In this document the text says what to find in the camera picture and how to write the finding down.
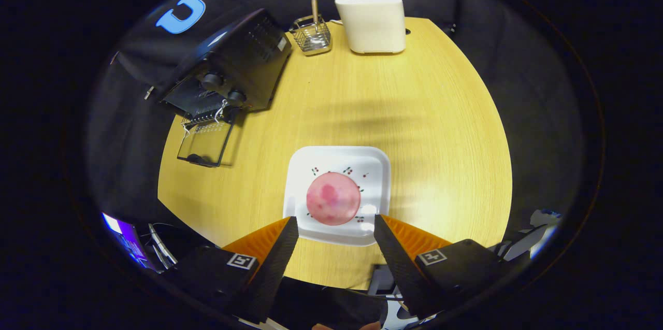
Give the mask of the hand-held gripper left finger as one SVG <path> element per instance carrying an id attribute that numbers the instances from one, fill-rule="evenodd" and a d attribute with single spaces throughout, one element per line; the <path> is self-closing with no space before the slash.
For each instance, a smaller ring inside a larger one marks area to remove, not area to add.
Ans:
<path id="1" fill-rule="evenodd" d="M 286 217 L 225 247 L 197 247 L 168 282 L 215 315 L 265 323 L 298 237 L 296 217 Z"/>

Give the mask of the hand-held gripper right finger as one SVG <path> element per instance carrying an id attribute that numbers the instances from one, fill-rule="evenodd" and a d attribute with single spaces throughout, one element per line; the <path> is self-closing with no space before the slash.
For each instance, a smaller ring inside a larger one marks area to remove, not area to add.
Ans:
<path id="1" fill-rule="evenodd" d="M 474 240 L 449 242 L 383 214 L 374 218 L 373 236 L 409 312 L 421 319 L 464 306 L 508 271 Z"/>

